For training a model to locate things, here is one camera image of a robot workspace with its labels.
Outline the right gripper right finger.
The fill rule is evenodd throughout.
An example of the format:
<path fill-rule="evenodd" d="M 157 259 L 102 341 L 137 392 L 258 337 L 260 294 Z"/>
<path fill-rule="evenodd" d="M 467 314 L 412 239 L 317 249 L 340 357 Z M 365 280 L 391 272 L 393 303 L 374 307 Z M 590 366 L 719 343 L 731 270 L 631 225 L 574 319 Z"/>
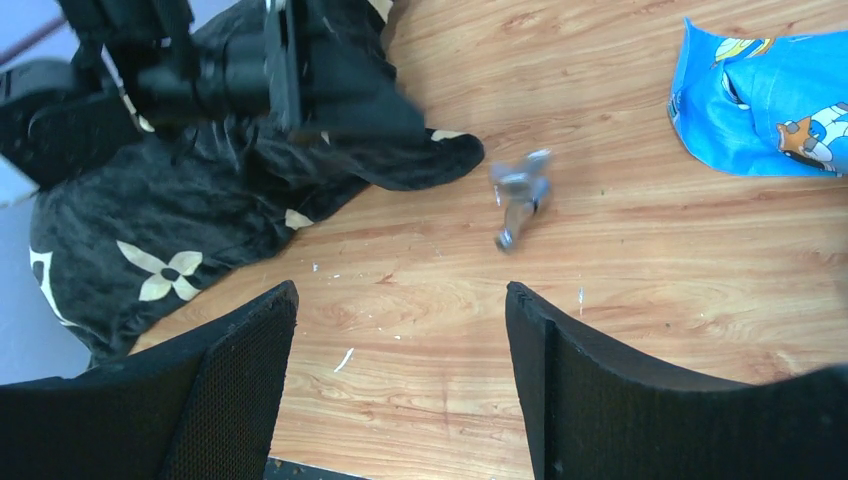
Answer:
<path fill-rule="evenodd" d="M 843 479 L 847 368 L 749 385 L 673 365 L 519 282 L 505 298 L 538 479 Z"/>

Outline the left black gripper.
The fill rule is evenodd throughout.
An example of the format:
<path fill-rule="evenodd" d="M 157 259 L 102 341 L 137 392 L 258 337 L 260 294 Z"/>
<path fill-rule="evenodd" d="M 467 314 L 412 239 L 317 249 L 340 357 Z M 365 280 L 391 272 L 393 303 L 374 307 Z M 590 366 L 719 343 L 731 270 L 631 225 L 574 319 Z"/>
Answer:
<path fill-rule="evenodd" d="M 341 41 L 321 1 L 264 3 L 270 113 L 290 133 L 416 138 L 423 112 Z"/>

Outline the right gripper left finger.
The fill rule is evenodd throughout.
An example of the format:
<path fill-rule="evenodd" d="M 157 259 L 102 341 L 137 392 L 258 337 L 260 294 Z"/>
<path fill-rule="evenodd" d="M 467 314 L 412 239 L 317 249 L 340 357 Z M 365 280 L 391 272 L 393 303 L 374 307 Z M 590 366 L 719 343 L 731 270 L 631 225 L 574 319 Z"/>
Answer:
<path fill-rule="evenodd" d="M 77 377 L 1 389 L 5 479 L 260 479 L 299 296 L 286 281 Z"/>

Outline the chrome faucet tap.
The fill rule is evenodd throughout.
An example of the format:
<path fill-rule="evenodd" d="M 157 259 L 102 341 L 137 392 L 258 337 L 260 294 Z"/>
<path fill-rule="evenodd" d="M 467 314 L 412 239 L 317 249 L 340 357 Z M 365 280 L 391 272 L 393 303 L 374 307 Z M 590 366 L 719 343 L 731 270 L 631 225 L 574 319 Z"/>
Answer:
<path fill-rule="evenodd" d="M 490 168 L 496 204 L 505 207 L 503 225 L 494 238 L 501 252 L 516 250 L 528 224 L 543 209 L 551 189 L 545 173 L 551 158 L 550 149 L 539 149 L 517 163 Z"/>

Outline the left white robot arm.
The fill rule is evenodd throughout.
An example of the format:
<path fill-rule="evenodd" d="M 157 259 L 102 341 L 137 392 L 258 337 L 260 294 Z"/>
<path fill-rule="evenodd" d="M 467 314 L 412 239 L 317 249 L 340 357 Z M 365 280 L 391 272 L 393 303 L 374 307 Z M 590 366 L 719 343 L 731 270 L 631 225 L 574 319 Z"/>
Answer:
<path fill-rule="evenodd" d="M 261 28 L 197 43 L 186 1 L 64 1 L 79 46 L 1 73 L 1 201 L 109 162 L 150 131 L 272 118 L 293 138 L 413 137 L 419 108 L 313 1 L 266 1 Z"/>

